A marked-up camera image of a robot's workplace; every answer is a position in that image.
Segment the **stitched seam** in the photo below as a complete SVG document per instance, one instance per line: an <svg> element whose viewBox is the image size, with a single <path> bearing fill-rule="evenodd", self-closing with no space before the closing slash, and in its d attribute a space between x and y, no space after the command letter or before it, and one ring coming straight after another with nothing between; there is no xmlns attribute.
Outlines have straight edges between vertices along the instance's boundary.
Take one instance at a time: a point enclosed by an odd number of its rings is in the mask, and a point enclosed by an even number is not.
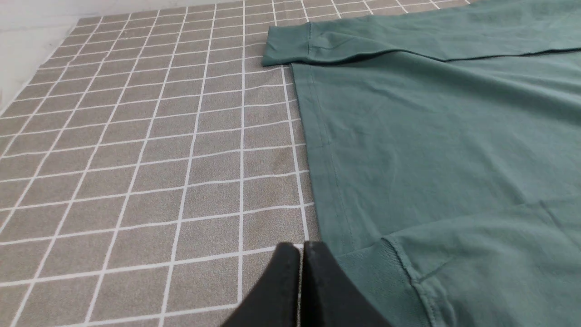
<svg viewBox="0 0 581 327"><path fill-rule="evenodd" d="M419 296L422 304L424 305L424 310L427 313L430 325L432 325L432 327L438 326L438 324L436 322L436 315L435 315L435 309L433 306L433 302L431 301L430 297L427 295L425 289L417 282L416 278L414 277L414 275L417 275L417 273L411 273L411 271L415 271L415 270L412 267L410 267L410 265L409 265L410 260L408 259L405 251L399 246L399 244L395 240L388 240L387 238L385 238L385 236L382 237L382 240L388 242L395 250L397 257L399 258L399 260L401 262L401 267L404 269L404 271L407 273L407 275L410 278L410 285L418 293L418 296Z"/></svg>
<svg viewBox="0 0 581 327"><path fill-rule="evenodd" d="M309 22L309 38L307 39L307 59L309 59L309 55L311 54L311 35L312 35L312 28L311 23Z"/></svg>

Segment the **gray grid mat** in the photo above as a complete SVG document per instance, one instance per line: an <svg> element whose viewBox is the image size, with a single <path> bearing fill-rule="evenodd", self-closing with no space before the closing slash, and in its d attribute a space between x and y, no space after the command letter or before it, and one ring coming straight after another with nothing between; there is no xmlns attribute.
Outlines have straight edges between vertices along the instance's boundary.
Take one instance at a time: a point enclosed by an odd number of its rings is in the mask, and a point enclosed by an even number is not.
<svg viewBox="0 0 581 327"><path fill-rule="evenodd" d="M466 3L81 19L0 117L0 326L218 325L277 242L318 238L291 73L260 66L268 26Z"/></svg>

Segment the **shirt sleeve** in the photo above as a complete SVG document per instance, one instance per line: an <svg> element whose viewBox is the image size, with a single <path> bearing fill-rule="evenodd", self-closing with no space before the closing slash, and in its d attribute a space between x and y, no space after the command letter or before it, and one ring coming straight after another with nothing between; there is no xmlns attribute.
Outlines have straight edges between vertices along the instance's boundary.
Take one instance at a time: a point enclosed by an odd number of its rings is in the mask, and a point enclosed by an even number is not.
<svg viewBox="0 0 581 327"><path fill-rule="evenodd" d="M393 51L454 61L579 50L576 1L487 0L437 12L270 27L263 65L341 63Z"/></svg>

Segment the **t-shirt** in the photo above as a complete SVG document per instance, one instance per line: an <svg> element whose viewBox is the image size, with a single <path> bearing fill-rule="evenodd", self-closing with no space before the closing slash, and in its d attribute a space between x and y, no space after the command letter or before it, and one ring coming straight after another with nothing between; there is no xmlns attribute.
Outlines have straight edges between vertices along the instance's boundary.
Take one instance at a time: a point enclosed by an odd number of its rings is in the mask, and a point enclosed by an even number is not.
<svg viewBox="0 0 581 327"><path fill-rule="evenodd" d="M581 2L271 27L321 237L395 326L581 325Z"/></svg>

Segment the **sleeve cuff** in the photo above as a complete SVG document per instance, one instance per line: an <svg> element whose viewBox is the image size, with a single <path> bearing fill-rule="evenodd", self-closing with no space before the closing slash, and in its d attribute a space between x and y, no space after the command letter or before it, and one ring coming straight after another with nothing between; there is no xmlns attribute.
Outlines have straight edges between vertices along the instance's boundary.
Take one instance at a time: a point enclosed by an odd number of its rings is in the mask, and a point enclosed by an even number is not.
<svg viewBox="0 0 581 327"><path fill-rule="evenodd" d="M311 23L269 27L262 65L273 66L306 61L309 56L310 30Z"/></svg>

